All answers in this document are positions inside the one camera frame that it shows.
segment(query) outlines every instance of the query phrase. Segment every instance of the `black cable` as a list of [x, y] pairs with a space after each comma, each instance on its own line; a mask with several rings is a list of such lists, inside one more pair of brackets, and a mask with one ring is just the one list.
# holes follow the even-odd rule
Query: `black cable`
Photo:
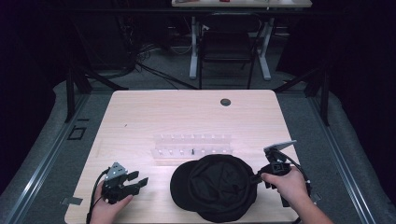
[[155, 75], [155, 76], [158, 76], [158, 77], [162, 77], [162, 78], [164, 78], [164, 79], [171, 80], [171, 81], [173, 81], [173, 82], [176, 82], [176, 83], [178, 83], [178, 84], [181, 84], [181, 85], [183, 85], [183, 86], [185, 86], [185, 87], [188, 87], [188, 88], [190, 88], [190, 89], [193, 89], [193, 90], [198, 90], [198, 88], [196, 88], [196, 87], [194, 87], [194, 86], [192, 86], [192, 85], [190, 85], [190, 84], [188, 84], [188, 83], [185, 83], [185, 82], [183, 82], [183, 81], [180, 81], [180, 80], [178, 80], [177, 78], [172, 77], [172, 76], [170, 76], [170, 75], [168, 75], [168, 74], [165, 74], [164, 72], [160, 72], [160, 71], [158, 71], [158, 70], [155, 70], [155, 69], [153, 69], [153, 68], [150, 68], [150, 67], [148, 67], [148, 66], [146, 66], [146, 65], [144, 65], [144, 64], [142, 64], [142, 63], [140, 63], [140, 62], [136, 62], [136, 64], [139, 65], [142, 69], [144, 69], [144, 70], [150, 72], [151, 74], [153, 74], [153, 75]]
[[133, 69], [134, 66], [133, 66], [132, 64], [131, 64], [131, 65], [128, 65], [126, 68], [122, 69], [122, 68], [119, 68], [119, 67], [116, 68], [116, 67], [114, 67], [114, 66], [108, 64], [107, 62], [105, 62], [105, 60], [103, 60], [102, 57], [98, 55], [98, 53], [96, 52], [96, 50], [92, 47], [92, 45], [91, 45], [91, 44], [89, 43], [89, 41], [85, 38], [85, 36], [81, 33], [81, 31], [77, 28], [77, 26], [76, 26], [75, 24], [73, 24], [73, 26], [75, 27], [75, 29], [76, 29], [76, 31], [77, 31], [77, 33], [78, 33], [80, 39], [81, 39], [81, 42], [83, 42], [83, 44], [85, 44], [85, 46], [87, 47], [87, 49], [93, 54], [93, 56], [94, 56], [96, 59], [98, 59], [98, 60], [99, 60], [103, 65], [105, 65], [108, 69], [117, 69], [117, 70], [119, 70], [119, 72], [118, 72], [117, 74], [115, 74], [115, 75], [110, 75], [110, 76], [107, 77], [107, 78], [123, 77], [123, 76], [128, 75], [131, 71], [134, 70], [134, 69]]
[[[306, 186], [306, 191], [308, 193], [308, 196], [311, 197], [311, 181], [309, 180], [308, 176], [305, 174], [303, 168], [301, 167], [300, 164], [298, 164], [297, 162], [295, 162], [292, 158], [290, 158], [288, 155], [286, 155], [283, 152], [280, 152], [278, 150], [274, 150], [273, 152], [285, 157], [286, 159], [288, 159], [299, 171], [300, 173], [303, 175], [304, 177], [304, 181], [305, 181], [305, 186]], [[298, 224], [301, 222], [300, 217], [297, 217], [297, 219], [295, 219], [293, 222], [291, 222], [291, 224]]]
[[154, 45], [147, 45], [143, 47], [139, 53], [136, 55], [135, 62], [140, 62], [142, 63], [146, 59], [151, 57], [151, 51], [154, 50]]
[[112, 78], [116, 78], [116, 77], [125, 77], [126, 75], [130, 74], [131, 72], [134, 71], [134, 68], [132, 67], [126, 67], [125, 69], [118, 71], [116, 74], [112, 74], [112, 75], [103, 75], [101, 74], [101, 77], [105, 77], [106, 79], [112, 79]]
[[99, 177], [96, 179], [95, 185], [93, 186], [93, 191], [92, 191], [92, 195], [91, 195], [91, 203], [90, 203], [90, 211], [89, 211], [89, 213], [87, 214], [87, 220], [86, 220], [86, 221], [87, 221], [87, 224], [89, 224], [89, 223], [91, 222], [92, 209], [93, 209], [93, 207], [99, 202], [99, 200], [102, 199], [102, 197], [100, 197], [100, 198], [96, 201], [96, 203], [93, 203], [94, 200], [95, 200], [95, 192], [96, 192], [96, 188], [97, 188], [97, 186], [98, 186], [98, 183], [99, 183], [100, 179], [102, 178], [102, 176], [103, 176], [103, 175], [106, 175], [106, 174], [108, 173], [109, 170], [110, 170], [110, 167], [108, 167], [106, 170], [104, 170], [104, 171], [99, 175]]

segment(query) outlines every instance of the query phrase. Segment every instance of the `black chair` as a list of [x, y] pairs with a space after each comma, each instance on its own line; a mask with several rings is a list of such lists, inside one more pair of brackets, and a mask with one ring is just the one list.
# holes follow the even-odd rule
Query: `black chair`
[[247, 89], [253, 73], [257, 45], [263, 29], [260, 17], [251, 13], [213, 13], [202, 17], [199, 42], [199, 89], [203, 63], [250, 63]]

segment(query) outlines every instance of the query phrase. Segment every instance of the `black curtain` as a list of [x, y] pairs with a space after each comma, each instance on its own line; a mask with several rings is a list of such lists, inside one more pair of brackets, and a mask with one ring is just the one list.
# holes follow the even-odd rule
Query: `black curtain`
[[55, 103], [68, 61], [62, 35], [34, 0], [0, 3], [0, 191], [20, 168]]
[[340, 20], [300, 20], [277, 70], [301, 76], [324, 60], [330, 62], [330, 90], [340, 99], [383, 190], [396, 204], [391, 167], [396, 160], [394, 1], [323, 2], [321, 7], [339, 8], [346, 15]]

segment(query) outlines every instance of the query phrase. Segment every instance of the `cap brim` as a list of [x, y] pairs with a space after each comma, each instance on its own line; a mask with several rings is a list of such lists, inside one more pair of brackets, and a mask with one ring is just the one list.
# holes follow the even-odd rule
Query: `cap brim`
[[179, 165], [171, 178], [170, 190], [175, 204], [182, 209], [195, 212], [201, 206], [194, 202], [189, 193], [189, 178], [198, 161], [188, 161]]

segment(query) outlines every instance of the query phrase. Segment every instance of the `table leg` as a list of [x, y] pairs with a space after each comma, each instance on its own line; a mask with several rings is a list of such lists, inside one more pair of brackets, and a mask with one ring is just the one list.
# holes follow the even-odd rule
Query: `table leg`
[[268, 43], [270, 41], [273, 27], [274, 27], [274, 18], [271, 18], [268, 22], [265, 23], [264, 31], [263, 31], [264, 40], [262, 41], [262, 49], [259, 50], [259, 61], [260, 61], [260, 66], [262, 67], [262, 75], [264, 77], [264, 80], [267, 81], [271, 80], [271, 74], [270, 74], [270, 69], [268, 68], [268, 63], [265, 59], [265, 52], [267, 51], [268, 48]]
[[197, 78], [198, 54], [197, 54], [197, 34], [195, 17], [191, 18], [191, 64], [190, 79]]

